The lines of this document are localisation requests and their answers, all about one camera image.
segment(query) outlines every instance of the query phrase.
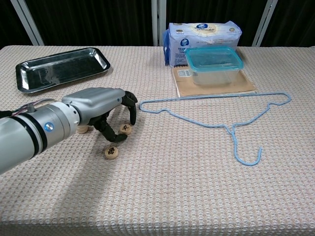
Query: blue lid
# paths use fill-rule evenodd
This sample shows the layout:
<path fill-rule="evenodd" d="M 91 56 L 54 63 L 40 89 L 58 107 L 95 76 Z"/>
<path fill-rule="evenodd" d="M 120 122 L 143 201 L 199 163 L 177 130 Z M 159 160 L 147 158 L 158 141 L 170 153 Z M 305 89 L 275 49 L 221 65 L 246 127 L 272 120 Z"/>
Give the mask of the blue lid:
<path fill-rule="evenodd" d="M 187 62 L 196 72 L 240 70 L 244 65 L 230 47 L 187 48 Z"/>

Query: wire hanger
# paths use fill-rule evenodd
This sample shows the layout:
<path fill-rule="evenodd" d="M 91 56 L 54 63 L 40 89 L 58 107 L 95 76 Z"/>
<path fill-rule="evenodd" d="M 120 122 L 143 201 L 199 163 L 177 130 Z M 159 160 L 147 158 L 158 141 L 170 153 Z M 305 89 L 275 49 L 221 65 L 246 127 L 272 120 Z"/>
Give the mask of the wire hanger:
<path fill-rule="evenodd" d="M 287 97 L 287 100 L 284 101 L 284 102 L 268 102 L 267 107 L 266 107 L 266 109 L 264 111 L 262 111 L 257 116 L 253 117 L 252 119 L 250 119 L 248 121 L 238 122 L 238 123 L 232 124 L 231 129 L 226 124 L 205 124 L 205 123 L 196 121 L 194 119 L 190 119 L 190 118 L 181 116 L 181 115 L 179 115 L 177 113 L 172 112 L 169 108 L 162 108 L 161 110 L 158 110 L 158 111 L 151 111 L 151 110 L 143 108 L 144 104 L 146 104 L 146 103 L 154 103 L 154 102 L 167 102 L 167 101 L 179 101 L 179 100 L 195 100 L 195 99 L 205 99 L 205 98 L 270 96 L 270 95 L 284 95 L 284 96 Z M 223 94 L 223 95 L 200 95 L 200 96 L 190 96 L 190 97 L 145 100 L 145 101 L 140 102 L 139 109 L 144 111 L 144 112 L 153 113 L 153 114 L 159 114 L 161 112 L 168 112 L 172 116 L 175 116 L 177 118 L 180 118 L 180 119 L 183 119 L 183 120 L 186 120 L 186 121 L 189 121 L 191 123 L 198 124 L 198 125 L 201 125 L 201 126 L 207 127 L 207 128 L 225 128 L 227 130 L 227 132 L 232 136 L 232 139 L 233 139 L 233 142 L 234 142 L 234 156 L 235 156 L 236 160 L 239 161 L 240 163 L 242 163 L 243 165 L 254 166 L 254 165 L 258 164 L 258 162 L 260 161 L 262 147 L 259 148 L 257 159 L 254 162 L 245 162 L 245 161 L 243 161 L 241 158 L 239 158 L 238 152 L 237 152 L 238 142 L 237 142 L 237 138 L 235 136 L 235 127 L 236 126 L 248 125 L 248 124 L 253 123 L 259 117 L 261 117 L 263 114 L 265 114 L 267 111 L 269 111 L 270 108 L 271 108 L 271 105 L 282 106 L 282 105 L 284 105 L 284 104 L 286 104 L 286 103 L 288 103 L 290 101 L 291 101 L 291 96 L 289 94 L 287 94 L 286 92 L 266 92 L 266 93 L 249 93 L 249 94 Z"/>

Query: plastic container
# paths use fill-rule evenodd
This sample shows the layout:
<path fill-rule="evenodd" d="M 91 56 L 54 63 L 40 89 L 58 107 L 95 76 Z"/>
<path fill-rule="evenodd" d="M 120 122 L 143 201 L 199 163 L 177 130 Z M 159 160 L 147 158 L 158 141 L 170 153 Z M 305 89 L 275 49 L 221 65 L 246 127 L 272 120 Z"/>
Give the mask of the plastic container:
<path fill-rule="evenodd" d="M 244 64 L 230 47 L 188 48 L 185 51 L 193 82 L 219 86 L 231 83 Z"/>

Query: white vertical pole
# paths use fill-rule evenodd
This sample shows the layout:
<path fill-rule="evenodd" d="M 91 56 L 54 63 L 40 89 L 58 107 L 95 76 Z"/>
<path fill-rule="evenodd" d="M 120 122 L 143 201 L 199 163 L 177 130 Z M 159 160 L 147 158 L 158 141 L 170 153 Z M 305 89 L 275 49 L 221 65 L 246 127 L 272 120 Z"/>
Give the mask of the white vertical pole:
<path fill-rule="evenodd" d="M 158 44 L 163 45 L 162 34 L 166 30 L 166 0 L 159 0 L 158 3 Z"/>
<path fill-rule="evenodd" d="M 268 28 L 270 19 L 274 10 L 276 8 L 278 0 L 268 0 L 265 6 L 265 10 L 262 13 L 261 20 L 259 26 L 256 31 L 255 38 L 252 42 L 253 47 L 260 47 L 261 41 L 263 40 L 266 30 Z"/>
<path fill-rule="evenodd" d="M 44 42 L 39 34 L 36 24 L 31 16 L 24 0 L 11 0 L 11 3 L 18 14 L 26 33 L 28 34 L 33 45 L 44 45 Z"/>
<path fill-rule="evenodd" d="M 151 0 L 153 45 L 158 46 L 158 2 Z"/>

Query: robotic hand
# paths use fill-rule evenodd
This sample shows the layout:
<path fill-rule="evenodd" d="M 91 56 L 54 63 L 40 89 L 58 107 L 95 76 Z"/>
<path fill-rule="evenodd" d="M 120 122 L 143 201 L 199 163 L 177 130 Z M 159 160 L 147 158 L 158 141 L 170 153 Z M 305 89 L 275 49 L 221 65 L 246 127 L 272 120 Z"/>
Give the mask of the robotic hand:
<path fill-rule="evenodd" d="M 44 100 L 26 104 L 16 113 L 1 112 L 0 174 L 68 138 L 79 125 L 93 125 L 110 142 L 125 140 L 126 134 L 116 135 L 107 123 L 110 111 L 120 104 L 128 107 L 130 123 L 136 122 L 137 98 L 120 88 L 87 88 L 61 102 L 34 107 Z"/>

